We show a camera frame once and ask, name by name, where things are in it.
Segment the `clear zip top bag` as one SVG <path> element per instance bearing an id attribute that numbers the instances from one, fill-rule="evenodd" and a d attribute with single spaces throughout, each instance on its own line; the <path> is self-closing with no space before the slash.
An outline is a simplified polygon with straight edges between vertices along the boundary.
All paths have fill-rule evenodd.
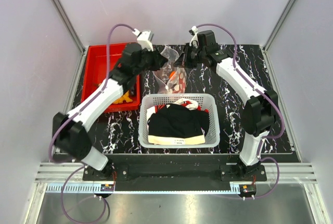
<path id="1" fill-rule="evenodd" d="M 154 71 L 153 75 L 158 84 L 158 93 L 185 93 L 187 74 L 184 68 L 174 67 L 175 61 L 180 57 L 179 53 L 165 46 L 161 55 L 168 59 L 168 62 L 158 71 Z"/>

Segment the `yellow fake food pile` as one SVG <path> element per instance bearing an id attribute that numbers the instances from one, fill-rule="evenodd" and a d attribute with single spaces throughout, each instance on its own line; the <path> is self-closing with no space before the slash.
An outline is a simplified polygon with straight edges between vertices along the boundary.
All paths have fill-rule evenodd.
<path id="1" fill-rule="evenodd" d="M 124 104 L 124 103 L 132 103 L 133 100 L 131 99 L 130 92 L 127 91 L 125 94 L 123 94 L 121 97 L 116 99 L 112 104 L 117 105 L 117 104 Z"/>

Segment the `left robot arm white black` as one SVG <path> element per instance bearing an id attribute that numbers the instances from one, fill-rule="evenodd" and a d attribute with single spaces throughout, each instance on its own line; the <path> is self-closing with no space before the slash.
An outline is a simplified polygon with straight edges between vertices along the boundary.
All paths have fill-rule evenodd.
<path id="1" fill-rule="evenodd" d="M 146 70 L 160 70 L 167 58 L 156 50 L 129 43 L 101 85 L 79 106 L 53 118 L 52 144 L 77 161 L 94 169 L 100 180 L 112 175 L 109 159 L 93 147 L 88 132 L 98 117 L 136 83 Z"/>

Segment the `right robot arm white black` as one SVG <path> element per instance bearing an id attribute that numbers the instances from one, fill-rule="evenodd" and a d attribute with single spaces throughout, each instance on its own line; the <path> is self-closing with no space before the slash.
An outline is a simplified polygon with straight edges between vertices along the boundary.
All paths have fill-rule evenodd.
<path id="1" fill-rule="evenodd" d="M 238 162 L 232 166 L 230 174 L 249 180 L 259 170 L 264 140 L 277 121 L 278 95 L 250 78 L 236 63 L 236 53 L 220 49 L 213 31 L 199 31 L 197 26 L 193 26 L 189 33 L 192 38 L 174 65 L 193 69 L 204 64 L 224 79 L 242 100 L 241 127 L 245 131 L 245 139 Z"/>

